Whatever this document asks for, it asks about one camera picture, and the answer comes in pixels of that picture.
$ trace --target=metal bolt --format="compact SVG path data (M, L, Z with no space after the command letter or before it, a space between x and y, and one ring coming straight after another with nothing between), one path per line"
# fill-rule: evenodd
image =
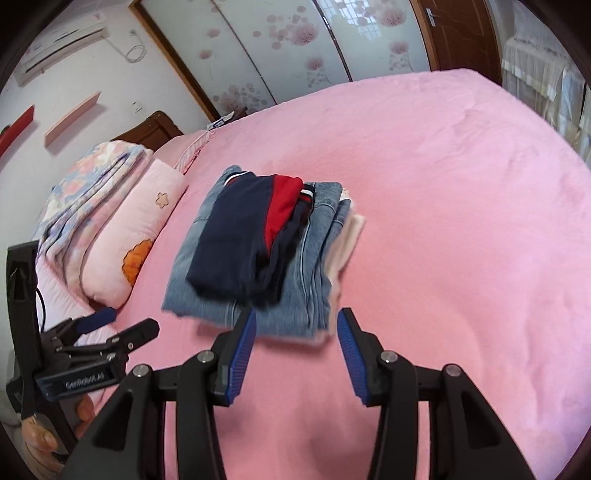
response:
M214 358L215 354L211 350L204 350L203 352L199 352L197 354L197 360L203 364L211 362Z
M445 373L450 377L459 377L462 374L462 369L456 364L449 364L445 367Z
M393 364L398 360L398 354L392 350L384 350L379 357L387 364Z
M134 369L132 370L133 374L139 378L146 375L149 371L150 371L150 368L148 367L148 365L145 365L145 364L136 365L134 367Z

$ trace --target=folded clothes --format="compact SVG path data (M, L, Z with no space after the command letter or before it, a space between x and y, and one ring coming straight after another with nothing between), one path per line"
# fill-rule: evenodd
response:
M355 212L355 205L351 201L349 208L349 214L347 220L343 225L343 230L337 239L330 246L326 258L324 259L324 274L330 281L331 289L329 293L329 326L327 333L329 335L334 334L336 329L336 318L339 312L338 301L340 297L340 281L339 274L344 269L345 265L349 261L349 258L353 254L355 245L361 230L365 224L365 217Z
M174 259L163 310L179 316L199 317L224 327L233 327L237 321L243 305L237 300L205 298L195 292L186 277L199 238L224 188L224 182L241 171L238 166L226 169L205 197ZM287 265L280 300L274 305L255 308L259 335L313 339L319 331L328 328L331 285L323 271L324 259L343 228L350 200L339 201L342 192L339 183L311 185L315 190L314 206L295 254Z
M231 175L203 228L187 281L206 297L276 303L288 252L308 220L313 187L300 178Z

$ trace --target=air conditioner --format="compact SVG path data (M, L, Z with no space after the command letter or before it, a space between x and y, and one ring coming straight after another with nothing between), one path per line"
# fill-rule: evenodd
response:
M18 63L14 71L17 83L20 86L26 84L42 69L108 35L105 16L100 12L76 18L49 32L43 32Z

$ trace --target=floral pattern door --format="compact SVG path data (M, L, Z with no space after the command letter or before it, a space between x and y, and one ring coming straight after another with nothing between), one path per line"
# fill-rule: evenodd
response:
M428 72L409 0L318 0L353 80Z
M225 0L217 4L278 103L349 81L313 2Z
M221 115L275 105L264 80L220 10L209 0L143 0L142 5Z
M429 70L409 0L142 0L217 111Z

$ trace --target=wooden headboard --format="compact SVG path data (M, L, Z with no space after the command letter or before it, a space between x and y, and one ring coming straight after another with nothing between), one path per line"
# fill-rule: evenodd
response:
M113 140L124 140L130 143L143 145L150 150L158 150L168 140L183 135L166 113L158 110L152 113L137 127L127 130Z

